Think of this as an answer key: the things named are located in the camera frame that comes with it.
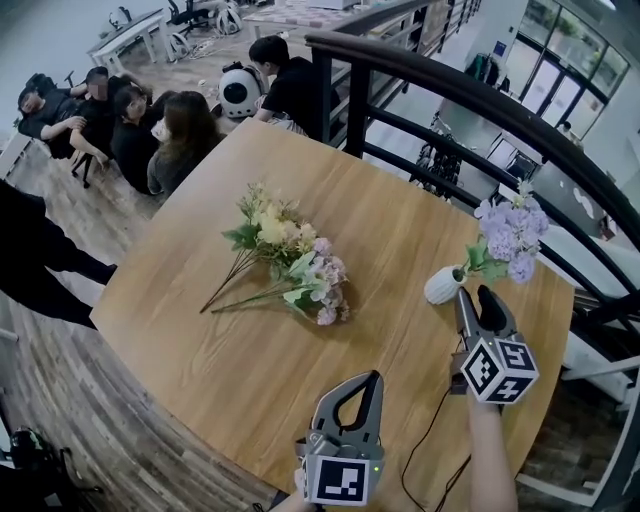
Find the black railing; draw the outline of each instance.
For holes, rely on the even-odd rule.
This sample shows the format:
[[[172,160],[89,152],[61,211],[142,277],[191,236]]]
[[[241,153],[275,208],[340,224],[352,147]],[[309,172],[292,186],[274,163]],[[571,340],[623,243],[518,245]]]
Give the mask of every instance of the black railing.
[[[428,14],[428,9],[433,4],[439,4],[439,2],[408,1],[393,4],[385,9],[388,9],[387,12],[393,12],[393,16],[408,12],[403,9],[419,9],[423,10],[423,14]],[[468,20],[468,17],[478,8],[478,2],[475,1],[449,0],[448,5],[446,20],[440,32],[426,34],[425,37],[425,31],[423,31],[418,46],[429,38],[438,37],[440,41],[438,47],[441,47],[446,39],[459,29],[460,24]],[[370,30],[372,26],[382,23],[385,18],[379,14],[381,12],[382,10],[377,11],[370,23],[367,23],[366,15],[358,18],[354,22],[356,23],[354,26],[358,27],[356,32]],[[353,34],[354,31],[349,28],[349,24],[344,24],[337,31],[315,32],[306,37],[307,45],[312,49],[314,61],[325,73],[323,83],[331,84],[330,75],[329,78],[326,75],[331,72],[334,61],[351,65],[350,100],[343,105],[348,112],[348,119],[346,126],[341,130],[342,133],[329,141],[332,145],[338,146],[345,142],[344,150],[354,156],[361,158],[363,153],[367,153],[408,172],[422,182],[435,185],[470,207],[476,207],[480,203],[481,198],[473,196],[457,185],[367,142],[366,129],[377,120],[427,141],[437,150],[458,157],[498,183],[504,184],[511,190],[517,190],[516,179],[488,160],[432,130],[384,110],[400,89],[406,88],[407,84],[414,84],[475,112],[538,151],[591,196],[616,222],[631,243],[640,250],[640,216],[626,196],[581,150],[540,117],[532,114],[508,96],[500,94],[494,88],[444,64],[424,58],[423,52],[419,50],[410,52],[386,44],[384,41],[355,37]],[[376,76],[380,74],[386,75],[392,83],[393,89],[390,93],[387,92],[386,97],[381,97],[379,91],[372,93],[377,80]],[[324,120],[325,132],[328,134],[332,120],[329,117],[325,117]],[[628,292],[628,295],[622,298],[609,297],[589,277],[578,271],[550,247],[542,244],[542,254],[578,282],[600,304],[598,308],[586,313],[581,311],[582,316],[592,322],[617,319],[636,337],[640,350],[640,335],[628,319],[629,313],[638,311],[639,307],[638,290],[630,276],[560,209],[538,194],[535,197],[548,217],[593,254]]]
[[[350,36],[367,36],[380,26],[392,22],[394,19],[403,19],[391,33],[378,33],[376,37],[384,41],[386,45],[393,46],[406,42],[404,49],[413,53],[429,56],[436,51],[441,51],[446,40],[457,32],[463,23],[467,23],[480,5],[480,0],[444,0],[447,11],[435,24],[427,24],[428,9],[440,7],[442,0],[403,0],[388,5],[373,7],[346,21],[334,25],[332,32]],[[452,13],[456,12],[452,23]],[[351,69],[348,66],[339,68],[334,72],[333,62],[325,58],[321,53],[315,52],[312,47],[313,62],[323,77],[321,102],[321,114],[323,120],[322,141],[333,147],[344,143],[347,137],[348,122],[344,122],[344,114],[349,108],[351,95],[346,97],[337,106],[332,106],[331,95],[351,79]],[[380,108],[385,108],[401,91],[406,92],[408,82],[394,77],[374,77],[371,81],[372,102]]]

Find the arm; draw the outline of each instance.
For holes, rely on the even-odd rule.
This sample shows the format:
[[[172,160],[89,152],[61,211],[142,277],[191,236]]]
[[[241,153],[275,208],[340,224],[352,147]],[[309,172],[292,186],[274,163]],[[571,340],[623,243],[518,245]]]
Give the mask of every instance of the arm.
[[[518,498],[509,469],[497,406],[481,404],[468,391],[471,428],[471,512],[517,512]]]
[[[281,501],[269,512],[314,512],[316,506],[313,503],[306,503],[300,491],[294,492],[286,500]]]
[[[104,165],[109,161],[109,157],[105,155],[102,151],[100,151],[97,147],[90,144],[87,139],[84,138],[81,131],[75,129],[71,132],[71,139],[69,143],[79,151],[83,153],[88,153],[96,157],[100,165]]]
[[[56,123],[53,126],[49,126],[49,125],[43,126],[42,131],[40,132],[40,140],[55,139],[58,135],[67,131],[69,129],[69,119],[60,121],[59,123]]]
[[[160,194],[162,192],[162,185],[156,178],[156,165],[158,161],[158,152],[153,155],[151,160],[149,160],[149,167],[147,167],[147,186],[149,187],[149,192],[152,194]]]
[[[87,94],[88,90],[89,89],[87,87],[87,84],[76,85],[75,87],[69,89],[69,96],[71,96],[72,98],[80,98]]]
[[[261,108],[258,110],[258,112],[256,112],[256,115],[253,117],[258,121],[263,121],[266,123],[273,117],[273,114],[275,114],[273,110],[267,110],[265,108]]]
[[[139,87],[140,90],[146,96],[149,96],[149,98],[151,98],[153,96],[153,87],[141,82],[140,79],[136,75],[134,75],[133,73],[129,73],[128,71],[124,71],[123,73],[120,73],[119,76],[120,76],[120,78],[122,78],[124,80],[128,80],[133,85]]]

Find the person's leg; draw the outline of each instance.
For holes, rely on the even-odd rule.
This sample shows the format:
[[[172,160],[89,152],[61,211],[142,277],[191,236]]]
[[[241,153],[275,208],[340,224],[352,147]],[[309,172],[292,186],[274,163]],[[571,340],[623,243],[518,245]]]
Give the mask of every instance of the person's leg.
[[[56,272],[77,272],[106,285],[117,269],[115,265],[105,265],[78,249],[64,231],[49,219],[45,219],[44,222],[42,245],[44,266]]]
[[[48,316],[95,329],[91,307],[67,290],[46,268],[4,268],[0,289],[24,307]]]

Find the hand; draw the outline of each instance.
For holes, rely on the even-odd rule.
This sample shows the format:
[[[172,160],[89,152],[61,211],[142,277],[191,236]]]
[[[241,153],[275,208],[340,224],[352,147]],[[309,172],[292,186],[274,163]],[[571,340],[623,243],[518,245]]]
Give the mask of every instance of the hand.
[[[70,130],[83,130],[87,126],[87,120],[84,117],[73,116],[65,120],[65,124]]]
[[[140,87],[142,94],[144,94],[147,98],[153,98],[153,87],[150,85],[145,85]]]
[[[102,151],[99,151],[96,155],[96,160],[98,160],[98,163],[102,166],[103,169],[106,169],[109,167],[109,157],[107,155],[105,155]]]
[[[263,94],[262,96],[260,96],[256,102],[254,103],[254,105],[256,106],[256,108],[259,110],[262,108],[262,104],[264,103],[264,99],[267,97],[266,94]]]

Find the white vase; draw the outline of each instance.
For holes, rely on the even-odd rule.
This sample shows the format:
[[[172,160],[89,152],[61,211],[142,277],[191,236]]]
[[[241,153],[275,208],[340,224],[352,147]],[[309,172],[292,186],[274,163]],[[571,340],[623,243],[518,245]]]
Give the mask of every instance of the white vase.
[[[424,285],[424,297],[431,304],[444,304],[450,301],[458,293],[458,289],[467,282],[467,276],[462,281],[453,278],[453,271],[462,268],[462,265],[452,265],[438,270]]]

